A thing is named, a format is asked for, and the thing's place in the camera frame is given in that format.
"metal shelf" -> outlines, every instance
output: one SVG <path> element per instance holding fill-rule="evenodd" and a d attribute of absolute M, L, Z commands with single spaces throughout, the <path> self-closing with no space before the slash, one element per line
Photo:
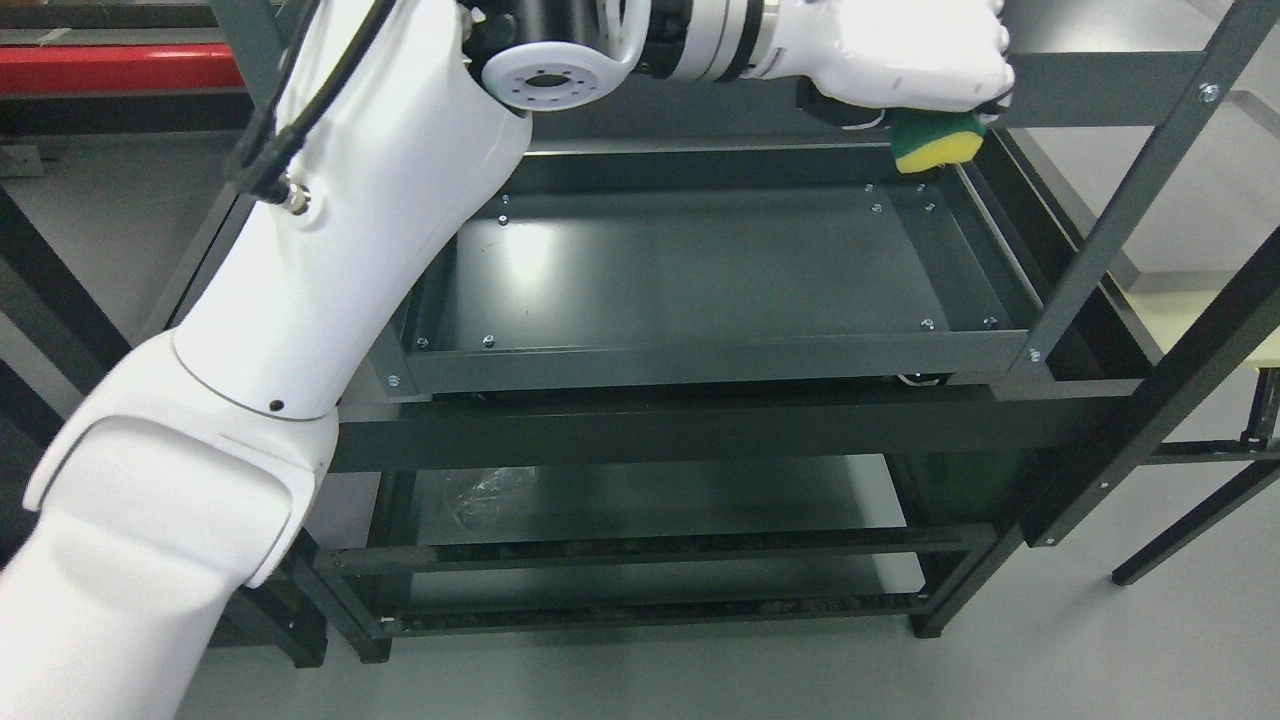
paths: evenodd
<path fill-rule="evenodd" d="M 876 145 L 530 156 L 412 296 L 407 366 L 429 395 L 1004 373 L 1038 299 L 977 202 Z"/>

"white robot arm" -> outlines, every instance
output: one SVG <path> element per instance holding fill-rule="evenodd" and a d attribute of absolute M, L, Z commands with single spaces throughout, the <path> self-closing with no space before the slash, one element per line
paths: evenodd
<path fill-rule="evenodd" d="M 719 8 L 717 35 L 730 12 L 776 14 L 764 45 L 742 51 L 773 60 L 744 65 L 744 77 L 810 74 L 849 102 L 966 110 L 1012 82 L 993 0 L 690 3 Z M 500 4 L 517 17 L 562 5 Z M 24 505 L 40 521 L 0 574 L 0 717 L 173 715 L 230 593 L 265 580 L 297 534 L 361 357 L 527 149 L 524 108 L 609 92 L 637 61 L 649 17 L 648 0 L 625 12 L 613 0 L 564 3 L 596 8 L 594 45 L 526 37 L 489 53 L 481 70 L 462 49 L 498 20 L 480 8 L 495 4 L 466 5 L 320 3 L 282 120 L 324 92 L 369 18 L 385 19 L 305 146 L 285 155 L 287 192 L 259 204 L 187 319 L 102 380 L 32 477 Z M 854 44 L 876 24 L 891 29 L 860 53 Z M 891 47 L 908 24 L 933 28 L 914 37 L 936 42 Z M 946 47 L 972 63 L 940 61 L 951 35 L 963 41 Z M 690 47 L 704 42 L 695 36 Z"/>

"sponge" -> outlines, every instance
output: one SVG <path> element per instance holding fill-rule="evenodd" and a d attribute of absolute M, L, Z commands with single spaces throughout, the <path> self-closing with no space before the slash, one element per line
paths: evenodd
<path fill-rule="evenodd" d="M 890 147 L 902 174 L 950 163 L 968 163 L 982 147 L 987 128 L 973 113 L 893 110 Z"/>

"plastic bag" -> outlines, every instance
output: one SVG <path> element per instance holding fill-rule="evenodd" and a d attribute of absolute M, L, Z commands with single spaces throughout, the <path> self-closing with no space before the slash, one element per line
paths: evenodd
<path fill-rule="evenodd" d="M 538 468 L 451 470 L 444 475 L 444 505 L 460 525 L 479 530 L 536 479 Z"/>

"screw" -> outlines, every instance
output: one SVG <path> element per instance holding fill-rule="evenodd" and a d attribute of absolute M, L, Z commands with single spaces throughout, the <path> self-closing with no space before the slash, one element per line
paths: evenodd
<path fill-rule="evenodd" d="M 1201 102 L 1217 102 L 1217 99 L 1222 96 L 1222 88 L 1216 83 L 1206 82 L 1201 85 Z"/>
<path fill-rule="evenodd" d="M 289 182 L 289 193 L 284 199 L 284 209 L 291 215 L 306 215 L 311 208 L 311 191 L 307 186 Z"/>

